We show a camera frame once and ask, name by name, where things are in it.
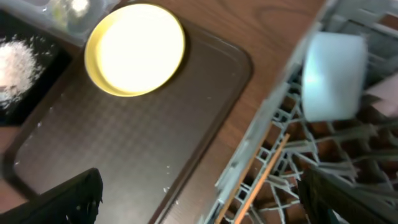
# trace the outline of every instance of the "black container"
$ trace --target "black container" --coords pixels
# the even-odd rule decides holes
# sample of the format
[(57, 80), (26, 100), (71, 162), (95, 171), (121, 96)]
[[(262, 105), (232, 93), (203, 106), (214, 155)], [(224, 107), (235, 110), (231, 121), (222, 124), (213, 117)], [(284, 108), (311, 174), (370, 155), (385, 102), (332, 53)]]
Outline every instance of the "black container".
[(54, 38), (3, 10), (0, 10), (0, 40), (0, 44), (24, 41), (33, 48), (37, 65), (42, 67), (38, 79), (21, 95), (20, 100), (10, 103), (5, 109), (0, 108), (0, 125), (19, 125), (45, 96), (72, 58)]

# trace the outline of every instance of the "dish rack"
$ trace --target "dish rack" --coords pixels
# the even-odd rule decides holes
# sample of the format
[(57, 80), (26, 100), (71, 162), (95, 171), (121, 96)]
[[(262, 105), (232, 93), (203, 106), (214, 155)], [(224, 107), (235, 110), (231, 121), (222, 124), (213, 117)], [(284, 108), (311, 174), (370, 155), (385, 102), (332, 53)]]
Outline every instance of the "dish rack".
[[(282, 84), (258, 109), (215, 185), (217, 199), (198, 223), (219, 223), (219, 217), (221, 223), (234, 223), (286, 133), (292, 137), (265, 181), (275, 203), (262, 208), (251, 205), (243, 223), (266, 223), (261, 214), (269, 211), (277, 211), (280, 222), (287, 223), (285, 210), (300, 203), (294, 188), (305, 166), (332, 176), (353, 197), (372, 204), (369, 206), (376, 213), (398, 220), (398, 172), (386, 168), (398, 165), (398, 119), (365, 111), (350, 121), (323, 122), (322, 133), (317, 133), (314, 124), (306, 122), (303, 116), (300, 96), (302, 62), (314, 33), (321, 30), (365, 36), (369, 47), (367, 88), (398, 70), (398, 31), (394, 28), (398, 28), (396, 0), (327, 1), (288, 61)], [(271, 143), (266, 134), (270, 126), (274, 136)], [(300, 131), (294, 136), (294, 130)], [(333, 145), (326, 157), (325, 143)], [(250, 178), (246, 175), (247, 167)], [(281, 192), (289, 195), (290, 200), (283, 202)], [(225, 204), (232, 212), (224, 214)]]

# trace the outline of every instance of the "brown tray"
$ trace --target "brown tray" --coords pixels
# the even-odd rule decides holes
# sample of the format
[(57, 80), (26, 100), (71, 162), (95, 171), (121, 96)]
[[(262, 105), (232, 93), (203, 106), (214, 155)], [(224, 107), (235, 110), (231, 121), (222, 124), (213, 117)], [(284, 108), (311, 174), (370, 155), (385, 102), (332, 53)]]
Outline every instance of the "brown tray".
[(241, 49), (181, 22), (182, 65), (143, 96), (101, 91), (86, 74), (82, 52), (6, 151), (6, 179), (34, 198), (96, 167), (104, 182), (96, 223), (159, 222), (251, 75)]

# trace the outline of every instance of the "wooden chopstick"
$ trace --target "wooden chopstick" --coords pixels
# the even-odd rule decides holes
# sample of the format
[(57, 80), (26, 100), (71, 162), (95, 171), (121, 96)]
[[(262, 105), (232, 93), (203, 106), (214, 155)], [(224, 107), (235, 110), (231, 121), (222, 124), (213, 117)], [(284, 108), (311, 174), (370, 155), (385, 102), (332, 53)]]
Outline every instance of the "wooden chopstick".
[(282, 142), (279, 144), (279, 147), (276, 150), (275, 154), (272, 156), (271, 161), (267, 165), (266, 170), (261, 175), (259, 182), (254, 187), (252, 194), (249, 196), (248, 200), (243, 205), (241, 212), (237, 215), (235, 222), (234, 222), (235, 224), (241, 223), (241, 221), (244, 217), (244, 214), (246, 214), (246, 212), (248, 211), (250, 205), (253, 203), (254, 199), (256, 198), (257, 194), (259, 193), (264, 181), (267, 179), (268, 175), (271, 173), (271, 170), (274, 167), (275, 163), (277, 162), (280, 154), (282, 153), (282, 149), (284, 148), (285, 144), (287, 143), (287, 140), (289, 140), (289, 137), (290, 137), (290, 135), (286, 134), (284, 139), (282, 140)]
[(250, 159), (250, 161), (248, 162), (248, 164), (246, 165), (246, 167), (242, 171), (241, 175), (239, 176), (238, 182), (236, 183), (235, 188), (233, 189), (233, 191), (229, 195), (227, 201), (225, 202), (224, 207), (221, 209), (220, 213), (218, 214), (217, 219), (215, 221), (215, 224), (220, 224), (220, 222), (223, 220), (224, 215), (225, 215), (226, 211), (229, 209), (229, 206), (231, 205), (231, 202), (233, 201), (233, 199), (234, 199), (234, 197), (236, 195), (236, 192), (239, 190), (239, 187), (241, 186), (243, 179), (248, 174), (249, 169), (251, 167), (251, 164), (253, 163), (254, 159), (256, 158), (262, 143), (266, 140), (266, 137), (268, 136), (269, 130), (271, 130), (271, 125), (268, 127), (265, 135), (262, 137), (261, 141), (257, 145), (256, 152), (252, 155), (252, 158)]

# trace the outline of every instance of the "wooden table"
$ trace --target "wooden table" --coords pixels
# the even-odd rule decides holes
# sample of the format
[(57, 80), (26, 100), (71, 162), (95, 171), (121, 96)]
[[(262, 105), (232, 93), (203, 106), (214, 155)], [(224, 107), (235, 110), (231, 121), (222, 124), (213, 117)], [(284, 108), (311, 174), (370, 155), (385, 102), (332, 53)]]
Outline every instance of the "wooden table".
[[(214, 184), (242, 139), (262, 100), (281, 79), (297, 42), (324, 0), (151, 0), (176, 15), (241, 46), (254, 74), (193, 172), (164, 223), (195, 223), (213, 202)], [(9, 141), (0, 131), (0, 141)], [(6, 194), (0, 189), (0, 195)]]

